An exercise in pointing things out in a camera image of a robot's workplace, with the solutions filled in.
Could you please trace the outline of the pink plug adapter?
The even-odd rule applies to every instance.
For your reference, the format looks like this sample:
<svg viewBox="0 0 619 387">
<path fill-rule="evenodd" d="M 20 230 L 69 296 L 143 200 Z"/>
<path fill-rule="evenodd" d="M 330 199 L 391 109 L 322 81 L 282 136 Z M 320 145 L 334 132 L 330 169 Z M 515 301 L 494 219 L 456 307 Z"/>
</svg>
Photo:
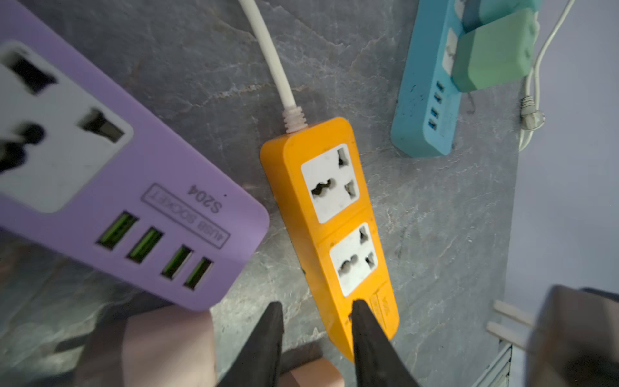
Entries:
<svg viewBox="0 0 619 387">
<path fill-rule="evenodd" d="M 166 306 L 92 331 L 73 386 L 215 386 L 209 311 Z"/>
</svg>

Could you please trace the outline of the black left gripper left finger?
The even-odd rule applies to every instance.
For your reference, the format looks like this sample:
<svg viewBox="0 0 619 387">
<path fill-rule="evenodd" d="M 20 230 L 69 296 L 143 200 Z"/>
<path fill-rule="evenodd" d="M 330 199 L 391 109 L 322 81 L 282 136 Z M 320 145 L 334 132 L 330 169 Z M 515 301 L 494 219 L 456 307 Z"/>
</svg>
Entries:
<svg viewBox="0 0 619 387">
<path fill-rule="evenodd" d="M 280 302 L 271 302 L 218 386 L 277 386 L 284 335 Z"/>
</svg>

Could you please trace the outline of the orange power strip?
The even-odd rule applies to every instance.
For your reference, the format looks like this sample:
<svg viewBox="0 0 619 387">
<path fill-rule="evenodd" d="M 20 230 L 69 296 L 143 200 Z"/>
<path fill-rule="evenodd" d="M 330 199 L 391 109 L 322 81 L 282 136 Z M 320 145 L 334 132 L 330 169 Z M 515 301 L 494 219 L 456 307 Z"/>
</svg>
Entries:
<svg viewBox="0 0 619 387">
<path fill-rule="evenodd" d="M 354 361 L 357 299 L 393 338 L 398 305 L 351 124 L 334 118 L 269 140 L 260 161 L 333 345 Z"/>
</svg>

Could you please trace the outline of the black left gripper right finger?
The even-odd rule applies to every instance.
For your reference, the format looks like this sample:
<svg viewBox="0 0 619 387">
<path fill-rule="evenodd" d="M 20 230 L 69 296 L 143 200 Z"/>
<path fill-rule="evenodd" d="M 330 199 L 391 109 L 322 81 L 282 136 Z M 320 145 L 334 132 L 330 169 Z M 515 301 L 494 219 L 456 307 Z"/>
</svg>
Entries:
<svg viewBox="0 0 619 387">
<path fill-rule="evenodd" d="M 351 321 L 358 386 L 420 386 L 363 299 L 352 303 Z"/>
</svg>

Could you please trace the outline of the purple power strip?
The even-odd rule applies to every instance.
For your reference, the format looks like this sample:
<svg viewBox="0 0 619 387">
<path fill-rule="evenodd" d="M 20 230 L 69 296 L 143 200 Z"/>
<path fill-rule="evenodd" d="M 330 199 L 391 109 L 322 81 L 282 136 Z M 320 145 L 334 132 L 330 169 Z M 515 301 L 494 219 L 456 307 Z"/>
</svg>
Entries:
<svg viewBox="0 0 619 387">
<path fill-rule="evenodd" d="M 1 227 L 192 311 L 266 208 L 16 1 L 1 4 Z"/>
</svg>

